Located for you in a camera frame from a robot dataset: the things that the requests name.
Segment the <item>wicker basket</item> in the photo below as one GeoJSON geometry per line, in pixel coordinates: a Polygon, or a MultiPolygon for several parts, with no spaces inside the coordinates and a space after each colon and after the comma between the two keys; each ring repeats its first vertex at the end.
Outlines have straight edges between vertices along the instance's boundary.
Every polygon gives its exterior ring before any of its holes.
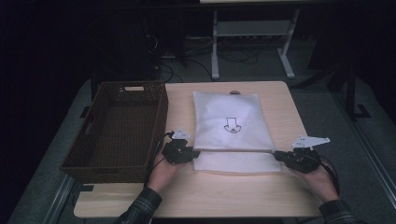
{"type": "Polygon", "coordinates": [[[163,82],[104,82],[60,170],[80,183],[142,183],[163,139],[163,82]]]}

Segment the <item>dark background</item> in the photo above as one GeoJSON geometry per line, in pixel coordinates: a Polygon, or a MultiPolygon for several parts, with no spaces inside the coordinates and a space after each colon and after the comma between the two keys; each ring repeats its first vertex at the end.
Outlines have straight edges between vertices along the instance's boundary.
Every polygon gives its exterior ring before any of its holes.
{"type": "MultiPolygon", "coordinates": [[[[103,28],[104,23],[98,21],[114,19],[113,12],[88,10],[102,7],[104,2],[0,1],[1,223],[7,222],[81,85],[94,73],[105,76],[103,64],[110,67],[109,73],[113,76],[109,79],[120,79],[115,78],[115,74],[125,75],[108,57],[100,61],[97,57],[101,54],[90,48],[92,41],[87,31],[92,24],[103,28]]],[[[396,7],[391,1],[357,2],[302,9],[295,37],[313,35],[318,38],[312,68],[325,69],[336,63],[340,55],[353,52],[358,76],[372,87],[378,102],[396,121],[396,7]]],[[[121,6],[125,2],[108,3],[121,6]]],[[[141,16],[134,14],[132,23],[141,24],[141,16]]],[[[157,35],[162,49],[180,54],[180,60],[183,35],[210,35],[211,32],[212,19],[208,12],[158,13],[153,18],[155,22],[149,26],[152,30],[145,32],[157,35]]],[[[122,31],[123,26],[110,25],[109,29],[122,31]]],[[[111,54],[119,56],[117,62],[132,57],[123,57],[120,45],[109,46],[114,47],[109,48],[113,49],[111,54]]],[[[128,69],[134,74],[124,78],[153,79],[149,69],[157,59],[147,55],[144,48],[135,50],[146,62],[146,67],[139,71],[146,69],[148,75],[134,76],[139,73],[134,70],[134,63],[140,62],[132,59],[128,69]]]]}

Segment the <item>plaid sleeve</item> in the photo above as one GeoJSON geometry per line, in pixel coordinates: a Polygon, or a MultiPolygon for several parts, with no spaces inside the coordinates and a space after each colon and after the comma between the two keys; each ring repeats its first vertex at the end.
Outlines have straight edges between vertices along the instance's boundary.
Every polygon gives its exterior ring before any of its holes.
{"type": "Polygon", "coordinates": [[[119,216],[115,224],[149,223],[162,201],[163,199],[157,192],[144,188],[128,210],[119,216]]]}
{"type": "Polygon", "coordinates": [[[355,217],[346,202],[334,200],[324,203],[319,208],[327,224],[363,223],[355,217]]]}

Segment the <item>white plastic bag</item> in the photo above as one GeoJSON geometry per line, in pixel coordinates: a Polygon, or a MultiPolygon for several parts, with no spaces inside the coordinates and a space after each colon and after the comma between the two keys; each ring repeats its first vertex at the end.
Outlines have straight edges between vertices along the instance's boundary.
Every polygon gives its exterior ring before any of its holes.
{"type": "Polygon", "coordinates": [[[236,173],[278,172],[274,156],[254,150],[274,149],[257,94],[234,95],[195,91],[195,170],[236,173]],[[248,150],[250,152],[219,152],[248,150]]]}

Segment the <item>person's right hand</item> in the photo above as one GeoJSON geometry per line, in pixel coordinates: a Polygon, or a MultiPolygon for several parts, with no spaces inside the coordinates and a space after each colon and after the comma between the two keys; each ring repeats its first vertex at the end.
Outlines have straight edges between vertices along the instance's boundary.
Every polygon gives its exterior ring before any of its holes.
{"type": "Polygon", "coordinates": [[[340,196],[332,183],[332,178],[322,166],[319,166],[316,171],[308,174],[303,174],[292,169],[290,170],[295,175],[304,179],[312,189],[313,193],[316,194],[323,203],[340,199],[340,196]]]}
{"type": "Polygon", "coordinates": [[[164,158],[162,150],[155,157],[154,164],[157,164],[157,166],[155,166],[151,172],[148,182],[148,188],[155,190],[157,193],[161,193],[161,191],[167,185],[169,185],[169,183],[177,175],[177,171],[185,165],[185,163],[183,164],[169,163],[164,158]]]}

